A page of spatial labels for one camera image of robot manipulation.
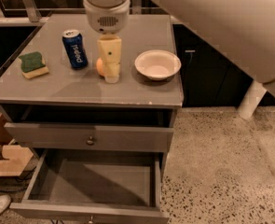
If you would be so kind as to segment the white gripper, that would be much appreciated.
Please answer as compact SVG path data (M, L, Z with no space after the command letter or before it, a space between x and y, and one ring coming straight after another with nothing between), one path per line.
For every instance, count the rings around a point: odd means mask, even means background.
M90 27L100 33L98 51L107 83L117 83L120 74L122 40L113 35L129 20L130 0L83 0Z

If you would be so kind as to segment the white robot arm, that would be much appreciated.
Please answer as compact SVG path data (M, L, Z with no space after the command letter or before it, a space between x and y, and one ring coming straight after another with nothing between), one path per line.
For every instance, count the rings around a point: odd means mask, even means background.
M254 80L239 107L249 118L265 92L275 97L275 0L151 0ZM83 0L91 27L126 13L130 0Z

